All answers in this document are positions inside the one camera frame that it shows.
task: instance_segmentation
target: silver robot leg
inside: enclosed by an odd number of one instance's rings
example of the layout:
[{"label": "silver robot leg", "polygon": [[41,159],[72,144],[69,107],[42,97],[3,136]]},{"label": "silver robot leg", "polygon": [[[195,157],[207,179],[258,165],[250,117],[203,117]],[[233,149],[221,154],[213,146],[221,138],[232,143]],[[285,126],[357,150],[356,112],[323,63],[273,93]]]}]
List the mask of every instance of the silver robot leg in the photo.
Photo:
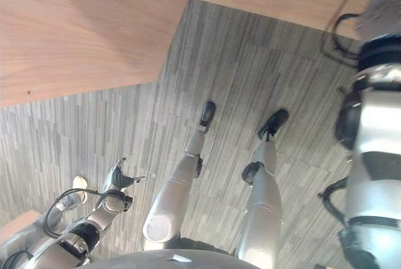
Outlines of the silver robot leg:
[{"label": "silver robot leg", "polygon": [[262,140],[242,178],[252,186],[236,256],[262,269],[276,267],[281,239],[281,198],[274,179],[276,148],[273,135],[288,119],[277,111],[258,132]]},{"label": "silver robot leg", "polygon": [[212,102],[204,105],[200,126],[192,136],[185,154],[160,190],[142,228],[143,250],[173,248],[180,237],[180,230],[189,202],[189,193],[194,177],[201,170],[200,154],[205,134],[213,119],[216,106]]}]

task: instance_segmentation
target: black joint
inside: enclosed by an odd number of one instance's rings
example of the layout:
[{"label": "black joint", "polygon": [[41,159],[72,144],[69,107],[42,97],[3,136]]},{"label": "black joint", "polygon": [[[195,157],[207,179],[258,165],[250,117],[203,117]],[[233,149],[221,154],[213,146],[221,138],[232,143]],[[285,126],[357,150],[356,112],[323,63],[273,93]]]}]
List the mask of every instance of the black joint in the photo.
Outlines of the black joint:
[{"label": "black joint", "polygon": [[335,136],[348,150],[353,149],[357,138],[361,109],[361,95],[359,92],[353,92],[344,98],[337,116]]},{"label": "black joint", "polygon": [[242,172],[242,179],[249,186],[253,185],[253,179],[256,173],[262,168],[263,165],[260,162],[251,162],[249,163]]},{"label": "black joint", "polygon": [[391,34],[365,43],[358,59],[358,71],[372,66],[401,63],[401,36]]},{"label": "black joint", "polygon": [[94,249],[96,244],[99,242],[100,234],[98,229],[89,222],[84,222],[76,225],[73,229],[70,230],[70,233],[81,237],[86,245],[88,245],[88,253]]}]

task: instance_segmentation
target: wire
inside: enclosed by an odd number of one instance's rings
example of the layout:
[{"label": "wire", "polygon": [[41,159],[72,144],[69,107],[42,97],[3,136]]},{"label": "wire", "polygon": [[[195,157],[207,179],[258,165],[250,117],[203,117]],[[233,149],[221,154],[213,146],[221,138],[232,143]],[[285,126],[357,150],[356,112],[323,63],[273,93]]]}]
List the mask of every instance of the wire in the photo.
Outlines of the wire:
[{"label": "wire", "polygon": [[1,265],[0,269],[13,269],[17,264],[19,257],[25,253],[28,255],[28,259],[31,259],[32,254],[30,254],[28,250],[19,250],[10,255],[7,260],[4,261],[4,263]]},{"label": "wire", "polygon": [[346,13],[342,14],[338,19],[336,20],[336,23],[333,26],[333,31],[331,32],[331,40],[334,43],[334,49],[339,51],[344,57],[352,59],[352,60],[357,60],[359,58],[359,53],[354,53],[352,51],[348,51],[341,41],[338,39],[337,35],[337,29],[338,26],[341,24],[342,21],[350,18],[357,18],[359,17],[359,14],[355,13]]},{"label": "wire", "polygon": [[347,179],[348,177],[344,177],[336,183],[330,184],[328,187],[326,187],[323,193],[318,194],[318,196],[323,200],[323,205],[328,212],[332,214],[343,226],[345,226],[345,216],[331,203],[330,197],[334,192],[345,188]]},{"label": "wire", "polygon": [[330,54],[329,52],[327,52],[326,50],[325,50],[325,45],[326,45],[326,42],[327,42],[327,37],[328,37],[328,30],[330,29],[330,27],[331,27],[331,25],[333,24],[333,22],[335,21],[335,18],[339,15],[339,13],[341,12],[341,10],[345,7],[345,5],[347,4],[347,2],[348,2],[349,0],[342,0],[342,2],[340,3],[340,5],[337,7],[337,10],[334,12],[334,15],[333,15],[333,17],[329,20],[329,22],[327,23],[327,25],[326,25],[326,27],[325,27],[325,29],[324,29],[324,32],[323,32],[323,34],[321,35],[321,40],[320,40],[320,53],[321,54],[323,54],[324,56],[326,56],[327,58],[329,58],[329,59],[332,59],[332,60],[334,60],[334,61],[336,61],[336,62],[338,62],[338,63],[340,63],[340,64],[343,64],[343,65],[346,65],[346,66],[349,66],[349,67],[352,67],[352,68],[354,68],[355,67],[355,64],[351,64],[351,63],[349,63],[349,62],[347,62],[347,61],[344,61],[344,59],[341,59],[341,58],[339,58],[339,57],[335,57],[335,56],[333,56],[332,54]]},{"label": "wire", "polygon": [[51,238],[57,239],[59,236],[61,236],[60,234],[52,231],[49,229],[49,215],[51,210],[59,203],[59,201],[61,199],[63,199],[64,197],[66,197],[69,194],[73,194],[73,193],[77,193],[77,192],[86,192],[88,194],[93,194],[93,195],[97,195],[100,197],[105,197],[105,196],[118,196],[120,197],[122,194],[121,193],[116,193],[116,192],[105,192],[103,194],[99,193],[98,191],[95,191],[93,189],[69,189],[67,191],[65,191],[63,194],[61,194],[56,201],[53,203],[53,205],[49,208],[49,210],[47,211],[46,215],[44,216],[44,220],[43,220],[43,231]]}]

